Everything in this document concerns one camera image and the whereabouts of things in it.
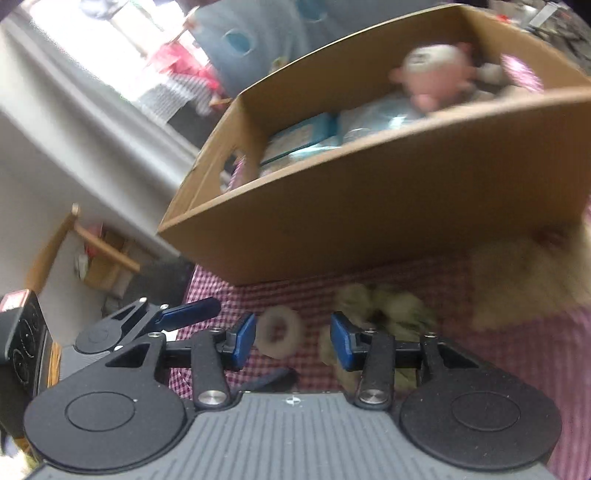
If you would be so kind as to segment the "blue face mask pack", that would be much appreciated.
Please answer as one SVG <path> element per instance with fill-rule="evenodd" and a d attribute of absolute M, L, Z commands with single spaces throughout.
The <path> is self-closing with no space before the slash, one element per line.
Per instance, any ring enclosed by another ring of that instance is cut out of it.
<path fill-rule="evenodd" d="M 393 93 L 339 113 L 339 138 L 351 143 L 386 130 L 399 130 L 425 115 L 403 94 Z"/>

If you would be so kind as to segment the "white fluffy sleeve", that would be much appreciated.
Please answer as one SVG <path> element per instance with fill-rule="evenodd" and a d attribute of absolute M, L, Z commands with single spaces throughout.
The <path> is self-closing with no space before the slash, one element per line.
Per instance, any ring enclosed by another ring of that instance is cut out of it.
<path fill-rule="evenodd" d="M 499 330 L 590 303 L 590 226 L 474 249 L 473 328 Z"/>

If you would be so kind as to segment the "blue patterned hanging blanket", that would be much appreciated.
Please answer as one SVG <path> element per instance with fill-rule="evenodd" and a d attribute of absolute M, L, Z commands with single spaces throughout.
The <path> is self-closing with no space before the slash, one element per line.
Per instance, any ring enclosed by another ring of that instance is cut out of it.
<path fill-rule="evenodd" d="M 195 12 L 191 31 L 226 94 L 367 27 L 435 6 L 434 1 L 216 1 Z"/>

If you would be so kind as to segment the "white curtain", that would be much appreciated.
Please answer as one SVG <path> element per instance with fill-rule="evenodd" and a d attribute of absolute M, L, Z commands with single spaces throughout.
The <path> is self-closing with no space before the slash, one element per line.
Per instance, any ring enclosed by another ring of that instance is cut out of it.
<path fill-rule="evenodd" d="M 41 154 L 41 187 L 177 255 L 157 230 L 197 147 L 82 68 L 22 8 L 1 21 L 1 115 Z"/>

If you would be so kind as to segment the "purple checkered tablecloth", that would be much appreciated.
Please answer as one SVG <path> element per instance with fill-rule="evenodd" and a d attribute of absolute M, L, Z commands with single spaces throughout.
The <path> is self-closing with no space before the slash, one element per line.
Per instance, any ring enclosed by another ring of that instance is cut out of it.
<path fill-rule="evenodd" d="M 440 313 L 447 334 L 486 359 L 497 360 L 533 381 L 557 401 L 564 427 L 551 459 L 552 469 L 562 479 L 586 479 L 590 475 L 590 303 L 520 325 L 477 331 L 472 325 L 474 285 L 470 259 L 471 252 L 483 245 L 532 237 L 580 223 L 590 226 L 590 194 L 581 219 L 573 224 L 379 265 L 247 285 L 256 286 L 257 293 L 266 295 L 276 287 L 290 289 L 297 279 L 325 286 L 331 274 L 359 275 L 385 270 L 402 284 L 417 286 Z"/>

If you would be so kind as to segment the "black seat wooden chair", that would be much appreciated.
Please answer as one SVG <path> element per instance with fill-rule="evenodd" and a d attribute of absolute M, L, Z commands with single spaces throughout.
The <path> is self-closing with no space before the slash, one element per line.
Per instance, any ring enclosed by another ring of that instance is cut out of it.
<path fill-rule="evenodd" d="M 75 274 L 87 287 L 119 303 L 140 297 L 156 304 L 182 303 L 195 268 L 192 262 L 178 256 L 140 263 L 129 256 L 138 249 L 133 240 L 117 235 L 111 244 L 102 229 L 84 227 L 79 216 L 80 207 L 74 203 L 34 258 L 25 275 L 26 289 L 42 292 L 62 243 L 73 233 L 83 243 L 81 255 L 75 258 Z"/>

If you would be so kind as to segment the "pink white plush toy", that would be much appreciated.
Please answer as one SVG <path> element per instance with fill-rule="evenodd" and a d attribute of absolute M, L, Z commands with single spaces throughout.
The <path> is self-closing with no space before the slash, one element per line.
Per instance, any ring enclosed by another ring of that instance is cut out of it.
<path fill-rule="evenodd" d="M 466 42 L 417 47 L 389 72 L 389 80 L 423 114 L 493 99 L 510 85 L 509 78 L 500 64 L 475 65 L 472 51 Z"/>

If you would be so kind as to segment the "cotton swab plastic pack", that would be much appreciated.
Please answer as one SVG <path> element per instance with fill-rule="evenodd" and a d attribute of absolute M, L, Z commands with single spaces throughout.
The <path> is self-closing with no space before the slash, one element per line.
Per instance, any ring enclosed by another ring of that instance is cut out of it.
<path fill-rule="evenodd" d="M 297 162 L 301 162 L 312 156 L 325 153 L 334 149 L 338 149 L 339 147 L 341 147 L 341 140 L 339 140 L 339 137 L 337 136 L 332 136 L 326 138 L 322 142 L 318 142 L 315 145 L 295 150 L 294 152 L 288 153 L 283 157 L 276 158 L 270 161 L 264 161 L 259 168 L 259 177 L 272 174 L 280 169 L 283 169 L 284 167 L 293 165 Z"/>

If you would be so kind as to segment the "polka dot cloth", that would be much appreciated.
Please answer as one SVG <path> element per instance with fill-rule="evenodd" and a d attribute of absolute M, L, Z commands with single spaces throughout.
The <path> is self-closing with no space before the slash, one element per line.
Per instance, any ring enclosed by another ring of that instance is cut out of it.
<path fill-rule="evenodd" d="M 146 91 L 138 100 L 140 108 L 162 123 L 183 107 L 189 106 L 200 117 L 212 113 L 213 90 L 198 77 L 184 74 L 163 75 L 160 83 Z"/>

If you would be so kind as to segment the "brown cardboard box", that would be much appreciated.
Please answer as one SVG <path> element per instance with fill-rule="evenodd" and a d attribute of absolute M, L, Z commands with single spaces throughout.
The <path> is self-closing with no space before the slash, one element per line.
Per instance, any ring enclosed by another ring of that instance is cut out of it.
<path fill-rule="evenodd" d="M 392 90 L 414 47 L 511 55 L 543 91 L 471 103 L 259 175 L 270 135 Z M 590 194 L 590 80 L 552 46 L 470 6 L 335 41 L 242 91 L 159 226 L 233 285 L 346 271 L 578 222 Z"/>

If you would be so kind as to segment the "blue rectangular carton box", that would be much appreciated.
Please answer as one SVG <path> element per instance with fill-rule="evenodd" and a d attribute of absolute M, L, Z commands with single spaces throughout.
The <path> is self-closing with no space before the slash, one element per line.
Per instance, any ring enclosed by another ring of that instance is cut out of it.
<path fill-rule="evenodd" d="M 335 135 L 338 116 L 321 113 L 270 136 L 260 164 L 273 162 L 298 150 L 314 146 Z"/>

